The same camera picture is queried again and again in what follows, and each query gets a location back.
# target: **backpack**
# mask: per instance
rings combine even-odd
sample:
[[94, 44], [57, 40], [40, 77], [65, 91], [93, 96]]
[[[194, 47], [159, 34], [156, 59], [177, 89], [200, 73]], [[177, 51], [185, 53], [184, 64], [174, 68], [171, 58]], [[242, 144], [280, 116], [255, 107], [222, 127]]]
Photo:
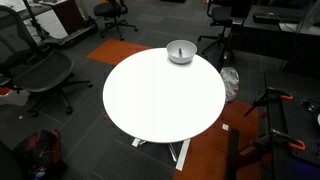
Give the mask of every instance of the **backpack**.
[[28, 180], [61, 179], [67, 169], [60, 154], [57, 130], [34, 133], [13, 150]]

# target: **black office chair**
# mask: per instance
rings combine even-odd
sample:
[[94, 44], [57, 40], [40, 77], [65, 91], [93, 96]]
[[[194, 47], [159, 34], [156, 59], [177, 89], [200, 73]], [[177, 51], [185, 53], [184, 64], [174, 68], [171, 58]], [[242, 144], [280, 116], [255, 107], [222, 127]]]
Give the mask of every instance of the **black office chair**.
[[232, 24], [232, 19], [230, 18], [232, 7], [222, 6], [211, 8], [211, 5], [215, 3], [214, 1], [215, 0], [209, 0], [207, 8], [207, 15], [211, 17], [213, 21], [210, 26], [223, 26], [223, 30], [218, 36], [199, 36], [198, 41], [201, 41], [202, 38], [216, 39], [212, 44], [202, 51], [202, 54], [205, 54], [208, 49], [216, 44], [218, 44], [218, 46], [221, 44], [225, 45], [224, 33], [226, 28], [231, 27]]
[[36, 97], [29, 111], [33, 117], [38, 116], [42, 99], [52, 92], [62, 98], [66, 113], [72, 113], [62, 88], [78, 83], [92, 87], [89, 80], [69, 82], [74, 62], [56, 51], [44, 53], [19, 14], [6, 6], [0, 6], [0, 50], [0, 87], [31, 92]]
[[134, 31], [138, 31], [138, 28], [134, 25], [128, 24], [126, 20], [118, 21], [117, 17], [128, 13], [127, 5], [124, 4], [124, 0], [108, 0], [108, 2], [100, 3], [94, 7], [94, 14], [96, 16], [102, 16], [105, 19], [112, 18], [113, 22], [106, 22], [105, 28], [100, 31], [101, 38], [104, 38], [104, 33], [113, 27], [116, 27], [120, 35], [120, 40], [123, 41], [119, 26], [133, 27]]

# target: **metal bowl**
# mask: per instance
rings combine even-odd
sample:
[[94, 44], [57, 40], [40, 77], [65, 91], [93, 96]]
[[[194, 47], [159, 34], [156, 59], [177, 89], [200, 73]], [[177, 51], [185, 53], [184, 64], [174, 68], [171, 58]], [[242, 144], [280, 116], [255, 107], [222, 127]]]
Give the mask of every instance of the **metal bowl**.
[[190, 41], [176, 40], [167, 45], [169, 59], [177, 64], [186, 64], [192, 61], [197, 47]]

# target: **floor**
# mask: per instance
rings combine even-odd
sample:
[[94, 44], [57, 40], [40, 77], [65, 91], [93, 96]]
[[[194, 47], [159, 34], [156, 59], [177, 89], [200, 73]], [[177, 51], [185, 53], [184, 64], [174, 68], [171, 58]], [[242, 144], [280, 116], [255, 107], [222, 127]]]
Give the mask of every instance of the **floor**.
[[[125, 41], [149, 47], [165, 47], [170, 41], [185, 39], [195, 43], [198, 54], [211, 40], [197, 42], [199, 35], [217, 35], [222, 29], [210, 27], [206, 16], [207, 5], [202, 0], [186, 3], [170, 3], [159, 0], [127, 1], [130, 24], [137, 25], [138, 32], [122, 28]], [[97, 20], [103, 27], [103, 19]], [[109, 38], [118, 39], [116, 29], [110, 30], [104, 39], [93, 34], [75, 46], [61, 50], [75, 61], [75, 80], [88, 78], [93, 88], [77, 85], [65, 89], [74, 112], [64, 113], [64, 105], [52, 95], [41, 109], [38, 118], [31, 118], [30, 105], [0, 106], [0, 140], [9, 148], [28, 135], [41, 129], [61, 132], [61, 152], [69, 166], [64, 179], [172, 179], [175, 164], [166, 145], [145, 144], [135, 148], [133, 138], [119, 130], [108, 118], [104, 118], [102, 88], [112, 66], [88, 60], [86, 55]], [[220, 57], [221, 48], [213, 48], [204, 57], [213, 65]], [[240, 77], [236, 100], [250, 102], [263, 91], [263, 72], [278, 70], [281, 60], [235, 52], [232, 64]]]

